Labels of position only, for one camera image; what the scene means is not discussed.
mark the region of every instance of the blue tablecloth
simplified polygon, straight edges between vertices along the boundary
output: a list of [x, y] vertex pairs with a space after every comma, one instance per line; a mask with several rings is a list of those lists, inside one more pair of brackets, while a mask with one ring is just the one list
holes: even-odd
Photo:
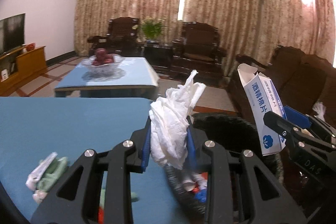
[[[145, 126], [144, 98], [0, 97], [0, 181], [30, 220], [37, 204], [25, 182], [39, 160], [56, 151], [74, 162], [86, 149], [110, 150]], [[188, 223], [170, 192], [164, 171], [152, 160], [131, 174], [135, 224]]]
[[74, 90], [117, 89], [125, 90], [125, 92], [131, 88], [156, 90], [159, 79], [156, 72], [143, 57], [126, 57], [118, 66], [116, 75], [119, 76], [117, 78], [112, 77], [112, 80], [97, 80], [86, 67], [78, 64], [55, 87], [56, 96], [65, 97], [66, 91]]

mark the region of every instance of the green plant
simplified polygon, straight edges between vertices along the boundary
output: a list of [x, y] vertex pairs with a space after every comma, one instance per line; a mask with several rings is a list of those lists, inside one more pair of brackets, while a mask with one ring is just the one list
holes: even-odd
[[164, 20], [162, 19], [146, 17], [141, 22], [141, 30], [147, 39], [155, 40], [162, 33], [164, 27], [163, 22]]

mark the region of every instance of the tv stand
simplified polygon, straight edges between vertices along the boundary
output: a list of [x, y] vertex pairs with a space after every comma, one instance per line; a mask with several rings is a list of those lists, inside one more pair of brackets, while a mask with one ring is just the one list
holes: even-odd
[[0, 70], [2, 70], [1, 63], [17, 55], [15, 57], [16, 71], [11, 73], [8, 79], [0, 82], [0, 96], [12, 94], [18, 88], [47, 72], [44, 47], [38, 47], [25, 53], [23, 53], [25, 47], [20, 47], [0, 57]]

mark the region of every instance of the glass fruit bowl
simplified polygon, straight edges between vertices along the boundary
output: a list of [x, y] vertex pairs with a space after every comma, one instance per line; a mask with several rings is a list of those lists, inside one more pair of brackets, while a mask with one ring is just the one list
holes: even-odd
[[92, 73], [113, 73], [113, 71], [120, 65], [120, 63], [125, 59], [125, 57], [120, 56], [119, 54], [113, 54], [114, 63], [103, 64], [100, 66], [93, 66], [92, 63], [95, 60], [95, 56], [91, 56], [88, 59], [84, 59], [81, 64], [84, 67], [87, 67]]

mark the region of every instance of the blue gripper pad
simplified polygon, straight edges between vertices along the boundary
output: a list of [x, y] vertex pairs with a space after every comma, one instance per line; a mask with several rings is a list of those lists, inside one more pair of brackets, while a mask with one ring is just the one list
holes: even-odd
[[145, 172], [148, 166], [149, 156], [151, 154], [151, 124], [149, 124], [145, 143], [142, 148], [142, 161], [141, 161], [141, 168], [142, 171]]
[[283, 109], [285, 110], [288, 121], [292, 122], [293, 124], [296, 124], [302, 129], [310, 128], [311, 122], [309, 121], [309, 118], [306, 115], [303, 115], [301, 112], [298, 112], [297, 110], [289, 106], [284, 106]]
[[187, 150], [188, 150], [187, 161], [188, 161], [189, 167], [191, 169], [196, 169], [197, 167], [196, 150], [195, 150], [194, 140], [191, 136], [190, 126], [187, 128]]

